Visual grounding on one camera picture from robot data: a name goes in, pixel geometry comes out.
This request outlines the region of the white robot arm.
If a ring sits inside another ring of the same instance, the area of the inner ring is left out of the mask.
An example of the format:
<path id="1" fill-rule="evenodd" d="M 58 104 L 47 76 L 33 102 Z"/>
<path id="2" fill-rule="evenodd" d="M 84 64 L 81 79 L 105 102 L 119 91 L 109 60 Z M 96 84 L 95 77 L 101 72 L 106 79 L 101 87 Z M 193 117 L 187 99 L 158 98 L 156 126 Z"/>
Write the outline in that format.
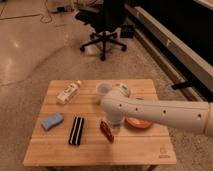
<path id="1" fill-rule="evenodd" d="M 213 138 L 210 102 L 139 100 L 130 97 L 127 85 L 117 83 L 101 99 L 101 107 L 112 125 L 137 118 Z"/>

